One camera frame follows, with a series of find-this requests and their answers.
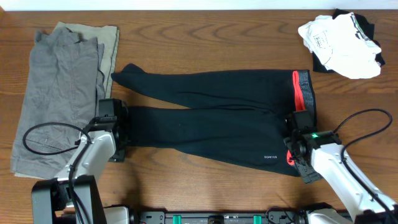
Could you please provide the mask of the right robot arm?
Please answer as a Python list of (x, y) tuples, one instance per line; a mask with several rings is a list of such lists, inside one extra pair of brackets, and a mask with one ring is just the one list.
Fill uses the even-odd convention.
[(298, 215), (297, 223), (397, 223), (397, 202), (354, 163), (337, 130), (319, 132), (307, 110), (292, 113), (286, 123), (287, 162), (306, 184), (325, 179), (348, 212), (313, 205)]

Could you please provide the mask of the black leggings with red waistband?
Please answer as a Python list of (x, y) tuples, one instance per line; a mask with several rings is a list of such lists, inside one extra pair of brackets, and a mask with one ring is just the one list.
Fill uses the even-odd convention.
[(185, 75), (126, 65), (113, 80), (174, 109), (129, 108), (132, 146), (172, 148), (234, 165), (298, 176), (288, 163), (286, 119), (307, 110), (316, 119), (307, 70), (227, 70)]

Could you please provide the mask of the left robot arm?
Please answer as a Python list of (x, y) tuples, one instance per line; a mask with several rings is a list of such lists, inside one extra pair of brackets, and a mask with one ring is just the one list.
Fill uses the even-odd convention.
[(34, 223), (129, 223), (126, 205), (104, 207), (97, 181), (107, 162), (122, 162), (129, 111), (122, 100), (99, 101), (99, 115), (80, 130), (76, 151), (54, 178), (32, 188)]

